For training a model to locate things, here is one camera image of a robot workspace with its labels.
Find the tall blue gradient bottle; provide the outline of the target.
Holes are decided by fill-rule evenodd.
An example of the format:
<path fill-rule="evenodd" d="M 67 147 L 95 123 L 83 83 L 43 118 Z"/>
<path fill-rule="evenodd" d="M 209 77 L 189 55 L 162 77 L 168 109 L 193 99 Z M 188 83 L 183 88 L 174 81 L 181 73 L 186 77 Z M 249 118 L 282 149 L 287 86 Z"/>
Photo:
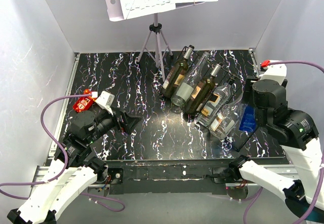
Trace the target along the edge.
<path fill-rule="evenodd" d="M 253 132 L 256 129 L 255 110 L 247 105 L 244 109 L 242 119 L 239 125 L 240 131 Z"/>

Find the square clear bottle gold cap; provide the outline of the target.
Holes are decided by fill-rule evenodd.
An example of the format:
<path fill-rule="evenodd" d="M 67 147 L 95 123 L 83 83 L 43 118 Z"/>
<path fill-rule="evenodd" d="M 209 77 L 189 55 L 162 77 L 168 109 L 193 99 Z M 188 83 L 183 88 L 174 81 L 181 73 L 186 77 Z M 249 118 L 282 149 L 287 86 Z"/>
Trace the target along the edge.
<path fill-rule="evenodd" d="M 197 117 L 197 122 L 207 127 L 213 121 L 216 113 L 224 105 L 224 103 L 229 99 L 232 95 L 232 85 L 234 83 L 234 79 L 230 79 L 225 82 L 222 86 L 218 86 L 212 93 L 209 100 L 206 102 L 200 114 Z"/>

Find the round clear bottle cork stopper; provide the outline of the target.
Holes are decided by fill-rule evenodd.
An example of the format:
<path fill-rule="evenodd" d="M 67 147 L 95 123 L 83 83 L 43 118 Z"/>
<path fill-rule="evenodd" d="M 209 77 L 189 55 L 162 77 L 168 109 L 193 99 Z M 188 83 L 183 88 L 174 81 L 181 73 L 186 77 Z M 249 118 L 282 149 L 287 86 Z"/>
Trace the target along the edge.
<path fill-rule="evenodd" d="M 230 133 L 234 126 L 241 120 L 244 104 L 241 98 L 224 105 L 216 114 L 209 126 L 212 135 L 222 140 Z"/>

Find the dark Primitivo wine bottle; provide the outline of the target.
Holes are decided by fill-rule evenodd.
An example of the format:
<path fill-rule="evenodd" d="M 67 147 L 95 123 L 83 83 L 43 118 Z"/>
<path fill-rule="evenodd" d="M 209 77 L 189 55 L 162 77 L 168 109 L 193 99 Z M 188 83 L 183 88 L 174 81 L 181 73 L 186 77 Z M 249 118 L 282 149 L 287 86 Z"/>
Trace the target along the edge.
<path fill-rule="evenodd" d="M 215 78 L 221 70 L 223 64 L 217 63 L 210 72 L 209 77 L 202 78 L 191 93 L 188 102 L 185 105 L 185 113 L 188 115 L 195 115 L 197 110 L 201 107 L 204 99 L 215 87 Z"/>

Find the clear glass bottle grey label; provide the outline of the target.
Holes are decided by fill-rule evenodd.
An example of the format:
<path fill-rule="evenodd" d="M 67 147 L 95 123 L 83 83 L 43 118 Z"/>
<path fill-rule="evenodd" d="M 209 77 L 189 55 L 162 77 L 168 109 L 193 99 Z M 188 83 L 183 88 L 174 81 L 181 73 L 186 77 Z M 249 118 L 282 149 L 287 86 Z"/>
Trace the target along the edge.
<path fill-rule="evenodd" d="M 204 52 L 197 64 L 185 76 L 184 80 L 182 81 L 178 89 L 176 89 L 175 94 L 171 98 L 171 102 L 174 105 L 178 107 L 184 107 L 195 86 L 202 78 L 202 70 L 209 56 L 209 52 Z"/>

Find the green wine bottle brown label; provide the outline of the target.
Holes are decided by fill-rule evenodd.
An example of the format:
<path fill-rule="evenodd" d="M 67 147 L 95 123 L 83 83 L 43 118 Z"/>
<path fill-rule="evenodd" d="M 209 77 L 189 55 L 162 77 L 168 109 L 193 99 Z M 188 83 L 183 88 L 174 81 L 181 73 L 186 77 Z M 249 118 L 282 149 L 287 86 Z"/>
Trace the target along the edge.
<path fill-rule="evenodd" d="M 161 93 L 164 97 L 171 98 L 177 87 L 183 81 L 189 68 L 188 60 L 193 50 L 194 46 L 189 45 L 183 57 L 178 59 L 170 70 L 161 89 Z"/>

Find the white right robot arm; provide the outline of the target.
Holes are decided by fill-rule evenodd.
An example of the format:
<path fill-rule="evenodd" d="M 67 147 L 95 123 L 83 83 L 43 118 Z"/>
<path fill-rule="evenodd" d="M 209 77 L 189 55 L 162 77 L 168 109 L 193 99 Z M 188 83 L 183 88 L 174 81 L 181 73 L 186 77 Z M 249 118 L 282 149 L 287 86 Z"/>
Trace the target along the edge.
<path fill-rule="evenodd" d="M 323 153 L 312 117 L 289 108 L 285 86 L 271 79 L 248 77 L 242 101 L 254 108 L 257 125 L 277 140 L 299 178 L 274 173 L 243 155 L 229 163 L 230 178 L 254 182 L 275 194 L 298 217 L 297 223 L 323 223 Z"/>

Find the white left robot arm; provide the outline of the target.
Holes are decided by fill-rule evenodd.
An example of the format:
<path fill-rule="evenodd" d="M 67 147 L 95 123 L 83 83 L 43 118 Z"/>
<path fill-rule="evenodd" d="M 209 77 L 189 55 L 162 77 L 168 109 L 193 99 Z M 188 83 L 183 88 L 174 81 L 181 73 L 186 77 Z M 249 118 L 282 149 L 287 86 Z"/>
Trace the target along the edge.
<path fill-rule="evenodd" d="M 37 185 L 26 202 L 12 209 L 7 218 L 11 223 L 56 223 L 66 207 L 94 183 L 111 183 L 122 171 L 110 170 L 97 157 L 87 159 L 91 144 L 112 128 L 131 134 L 142 120 L 121 108 L 112 111 L 82 111 L 73 118 L 42 183 Z"/>

